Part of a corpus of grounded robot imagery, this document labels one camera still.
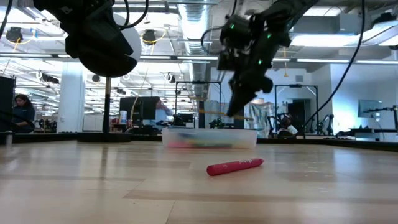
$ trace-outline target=stand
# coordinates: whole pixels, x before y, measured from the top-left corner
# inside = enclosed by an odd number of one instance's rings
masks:
[[[111,109],[111,77],[106,77],[105,86],[105,110],[104,121],[102,125],[102,133],[82,132],[78,133],[77,141],[79,142],[130,142],[131,134],[129,133],[109,133],[109,114]]]

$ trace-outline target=ceiling light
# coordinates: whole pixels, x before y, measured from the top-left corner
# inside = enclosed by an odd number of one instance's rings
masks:
[[[178,56],[178,60],[218,60],[218,57]]]
[[[157,55],[141,55],[141,60],[152,59],[152,60],[170,60],[170,56],[157,56]]]
[[[297,59],[297,62],[307,63],[348,63],[349,60],[338,60],[338,59]]]
[[[398,45],[398,35],[379,44],[380,46],[395,46]]]
[[[289,58],[274,58],[272,59],[273,62],[289,62]]]
[[[52,58],[50,54],[20,54],[20,53],[6,53],[0,54],[1,57],[17,57],[17,58]]]
[[[298,35],[294,37],[292,45],[304,47],[344,47],[353,42],[352,35]]]
[[[398,65],[398,60],[357,60],[355,63],[365,65]]]
[[[315,6],[305,12],[304,16],[337,16],[345,7],[340,6]]]

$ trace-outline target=woman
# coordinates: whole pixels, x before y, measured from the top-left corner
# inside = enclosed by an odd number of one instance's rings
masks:
[[[15,97],[16,106],[14,107],[14,115],[25,118],[26,120],[33,121],[35,119],[35,109],[33,108],[32,102],[27,95],[18,94]],[[32,128],[29,124],[17,117],[12,120],[13,123],[17,124],[20,128],[15,130],[18,133],[30,133]]]

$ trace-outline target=plastic container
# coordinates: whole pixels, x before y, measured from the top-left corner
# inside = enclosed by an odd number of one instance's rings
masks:
[[[257,132],[240,129],[192,129],[164,128],[164,147],[225,147],[253,149],[257,143]]]

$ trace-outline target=white column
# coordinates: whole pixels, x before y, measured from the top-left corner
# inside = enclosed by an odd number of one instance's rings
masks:
[[[57,132],[82,132],[86,74],[81,63],[64,62],[61,78]]]

